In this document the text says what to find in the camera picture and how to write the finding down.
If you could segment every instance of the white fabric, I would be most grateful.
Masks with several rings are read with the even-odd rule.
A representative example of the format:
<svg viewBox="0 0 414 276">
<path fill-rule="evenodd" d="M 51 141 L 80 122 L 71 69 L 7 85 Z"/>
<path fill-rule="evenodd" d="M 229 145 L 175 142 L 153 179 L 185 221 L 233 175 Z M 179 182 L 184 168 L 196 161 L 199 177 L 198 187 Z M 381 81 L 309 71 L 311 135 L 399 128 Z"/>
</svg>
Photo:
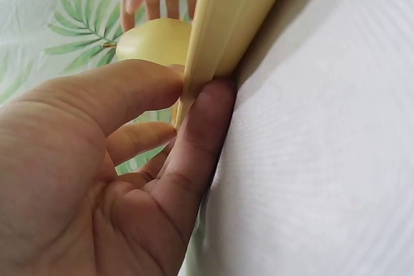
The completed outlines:
<svg viewBox="0 0 414 276">
<path fill-rule="evenodd" d="M 277 7 L 241 66 L 188 275 L 414 275 L 414 0 Z"/>
</svg>

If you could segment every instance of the yellow ball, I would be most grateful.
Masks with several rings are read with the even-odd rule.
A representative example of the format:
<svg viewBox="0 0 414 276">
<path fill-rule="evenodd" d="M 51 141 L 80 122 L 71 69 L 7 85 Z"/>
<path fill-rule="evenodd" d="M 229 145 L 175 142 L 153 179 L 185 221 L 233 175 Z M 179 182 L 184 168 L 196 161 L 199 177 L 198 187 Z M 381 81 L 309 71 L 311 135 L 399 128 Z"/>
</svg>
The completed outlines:
<svg viewBox="0 0 414 276">
<path fill-rule="evenodd" d="M 142 59 L 163 66 L 185 65 L 191 25 L 176 19 L 148 21 L 123 34 L 116 45 L 118 60 Z"/>
</svg>

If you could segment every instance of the green leaf print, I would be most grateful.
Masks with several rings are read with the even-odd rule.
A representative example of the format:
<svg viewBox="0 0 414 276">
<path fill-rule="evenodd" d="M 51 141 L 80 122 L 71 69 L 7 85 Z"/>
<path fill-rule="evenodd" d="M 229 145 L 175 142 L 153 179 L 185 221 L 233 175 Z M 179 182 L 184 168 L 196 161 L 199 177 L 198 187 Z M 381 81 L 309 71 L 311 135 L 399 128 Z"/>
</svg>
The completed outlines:
<svg viewBox="0 0 414 276">
<path fill-rule="evenodd" d="M 47 48 L 45 53 L 57 56 L 79 52 L 65 68 L 65 73 L 80 70 L 96 58 L 97 63 L 93 63 L 96 66 L 112 62 L 115 48 L 104 48 L 103 45 L 115 44 L 122 35 L 119 0 L 60 0 L 60 4 L 61 8 L 54 12 L 55 22 L 49 24 L 49 29 L 72 39 Z M 144 17 L 142 7 L 137 12 L 136 21 L 139 23 Z"/>
<path fill-rule="evenodd" d="M 10 62 L 10 52 L 7 51 L 5 56 L 2 59 L 2 67 L 0 70 L 0 83 L 6 84 L 5 87 L 0 88 L 0 104 L 5 103 L 6 101 L 10 100 L 18 90 L 23 86 L 23 84 L 27 81 L 27 78 L 30 74 L 30 70 L 33 67 L 33 62 L 30 61 L 26 64 L 23 70 L 19 69 L 19 74 L 15 77 L 12 81 L 5 81 L 6 75 L 10 72 L 17 72 L 16 69 L 12 66 Z"/>
</svg>

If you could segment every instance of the leaf pattern fabric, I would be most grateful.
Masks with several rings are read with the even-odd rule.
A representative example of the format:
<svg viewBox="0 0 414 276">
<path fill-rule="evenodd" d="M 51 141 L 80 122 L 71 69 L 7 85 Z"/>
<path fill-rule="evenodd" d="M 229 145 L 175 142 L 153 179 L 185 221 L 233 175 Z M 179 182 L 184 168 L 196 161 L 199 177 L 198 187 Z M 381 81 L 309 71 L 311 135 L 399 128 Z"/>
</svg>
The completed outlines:
<svg viewBox="0 0 414 276">
<path fill-rule="evenodd" d="M 120 0 L 0 0 L 0 104 L 45 80 L 75 74 L 116 61 L 122 35 Z M 181 16 L 188 19 L 186 0 Z M 165 2 L 161 12 L 166 16 Z M 146 21 L 145 8 L 136 23 Z M 172 111 L 146 112 L 133 122 L 171 122 Z M 134 171 L 160 151 L 146 152 L 117 167 Z"/>
</svg>

